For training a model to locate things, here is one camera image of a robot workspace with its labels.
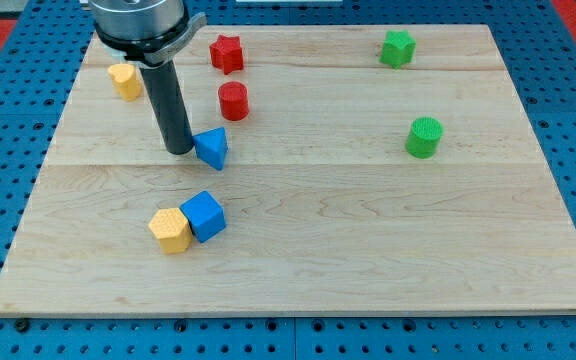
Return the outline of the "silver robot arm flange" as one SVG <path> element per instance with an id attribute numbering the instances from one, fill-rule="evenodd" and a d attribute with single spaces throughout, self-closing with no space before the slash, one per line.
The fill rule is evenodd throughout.
<path id="1" fill-rule="evenodd" d="M 90 0 L 99 39 L 114 55 L 145 68 L 174 59 L 207 25 L 183 0 Z"/>

